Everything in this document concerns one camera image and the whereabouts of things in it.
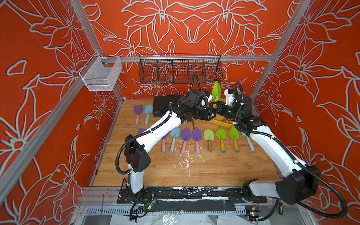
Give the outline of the light green shovel wooden handle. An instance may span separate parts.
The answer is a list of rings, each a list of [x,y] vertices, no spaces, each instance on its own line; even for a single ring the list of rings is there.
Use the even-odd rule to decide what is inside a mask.
[[[214,141],[214,133],[211,129],[206,129],[204,131],[204,138],[208,143],[208,151],[212,152],[212,141]]]

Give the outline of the green shovel yellow handle box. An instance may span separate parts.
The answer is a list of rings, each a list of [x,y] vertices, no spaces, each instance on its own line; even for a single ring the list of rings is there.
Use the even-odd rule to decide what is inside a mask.
[[[219,101],[219,99],[221,98],[221,87],[218,81],[216,81],[213,85],[212,96],[215,102]]]

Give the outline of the purple square shovel pink handle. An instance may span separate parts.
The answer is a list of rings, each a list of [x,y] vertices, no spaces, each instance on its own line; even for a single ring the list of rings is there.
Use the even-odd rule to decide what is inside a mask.
[[[168,133],[166,133],[162,137],[162,153],[166,153],[166,138],[168,137]]]

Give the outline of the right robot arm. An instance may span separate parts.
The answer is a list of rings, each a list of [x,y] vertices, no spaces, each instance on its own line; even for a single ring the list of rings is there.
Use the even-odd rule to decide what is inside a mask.
[[[244,201],[252,202],[259,196],[271,197],[288,205],[299,206],[326,218],[343,218],[348,213],[348,206],[343,196],[328,182],[321,178],[317,166],[310,166],[293,153],[272,133],[266,123],[253,115],[252,99],[243,91],[227,89],[225,101],[220,101],[221,89],[212,91],[214,102],[210,107],[217,115],[232,121],[234,127],[254,140],[271,158],[279,169],[283,179],[280,181],[260,181],[252,179],[243,184]],[[324,213],[302,203],[317,193],[318,184],[324,184],[340,202],[340,212]]]

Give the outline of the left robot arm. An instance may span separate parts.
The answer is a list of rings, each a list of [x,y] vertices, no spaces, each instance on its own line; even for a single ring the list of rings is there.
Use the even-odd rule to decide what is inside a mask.
[[[165,115],[144,132],[126,137],[115,158],[115,168],[121,175],[127,175],[127,186],[132,194],[140,192],[145,169],[150,165],[149,152],[165,134],[192,118],[210,121],[216,117],[213,109],[206,107],[189,109],[183,105],[169,104]]]

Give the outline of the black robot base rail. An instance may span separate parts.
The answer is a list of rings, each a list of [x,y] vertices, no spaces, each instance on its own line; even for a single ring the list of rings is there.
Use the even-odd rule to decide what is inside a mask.
[[[144,187],[135,197],[140,201],[148,201],[150,197],[157,200],[229,200],[231,203],[267,203],[265,197],[258,197],[254,201],[245,201],[241,187]]]

